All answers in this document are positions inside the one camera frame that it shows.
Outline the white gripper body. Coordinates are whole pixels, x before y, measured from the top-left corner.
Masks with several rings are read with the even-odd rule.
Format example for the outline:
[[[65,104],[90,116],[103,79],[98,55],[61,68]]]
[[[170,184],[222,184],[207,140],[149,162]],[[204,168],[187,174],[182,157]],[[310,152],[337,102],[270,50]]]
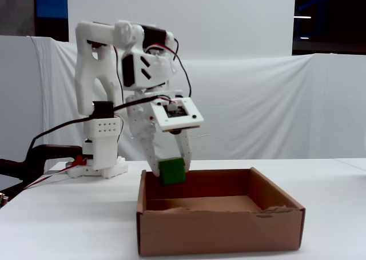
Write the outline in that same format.
[[[152,106],[182,106],[184,102],[181,98],[177,98],[174,90],[139,90],[135,91],[134,94],[126,97],[125,103],[130,106],[143,105],[148,103]]]

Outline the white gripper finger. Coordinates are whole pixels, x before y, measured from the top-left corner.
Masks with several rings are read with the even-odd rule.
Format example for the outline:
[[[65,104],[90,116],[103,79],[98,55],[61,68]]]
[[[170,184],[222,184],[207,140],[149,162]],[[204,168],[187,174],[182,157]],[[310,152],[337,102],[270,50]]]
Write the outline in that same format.
[[[151,105],[145,103],[128,107],[127,114],[133,138],[139,143],[153,174],[159,177],[160,170],[153,144],[156,127]]]
[[[179,134],[175,134],[175,139],[180,151],[181,157],[184,160],[185,172],[190,170],[192,160],[192,150],[189,143],[189,136],[187,130],[181,130]]]

